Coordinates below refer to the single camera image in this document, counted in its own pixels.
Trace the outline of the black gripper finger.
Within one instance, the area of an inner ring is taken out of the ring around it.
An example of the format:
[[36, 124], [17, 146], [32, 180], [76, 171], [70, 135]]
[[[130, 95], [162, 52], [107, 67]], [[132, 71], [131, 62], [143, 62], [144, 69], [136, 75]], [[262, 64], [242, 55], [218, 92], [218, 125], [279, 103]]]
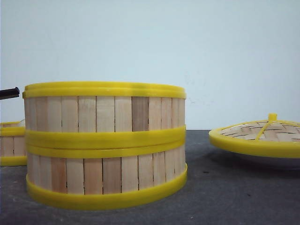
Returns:
[[0, 99], [9, 99], [19, 97], [20, 91], [18, 87], [6, 90], [0, 90]]

